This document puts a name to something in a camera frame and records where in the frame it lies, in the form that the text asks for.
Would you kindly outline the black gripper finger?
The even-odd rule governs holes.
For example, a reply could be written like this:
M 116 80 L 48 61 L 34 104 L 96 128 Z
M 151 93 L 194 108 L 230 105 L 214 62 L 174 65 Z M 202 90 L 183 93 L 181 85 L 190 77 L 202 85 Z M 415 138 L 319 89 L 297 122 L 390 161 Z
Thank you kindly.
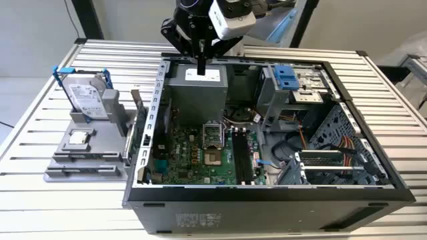
M 167 18 L 162 23 L 162 35 L 177 48 L 177 50 L 189 57 L 197 59 L 197 74 L 203 74 L 203 57 L 199 46 L 199 39 L 187 40 L 179 33 L 178 23 L 174 18 Z
M 219 40 L 213 44 L 213 40 L 206 42 L 202 54 L 202 75 L 206 74 L 207 61 L 223 56 L 231 48 L 242 41 L 242 37 L 230 40 Z

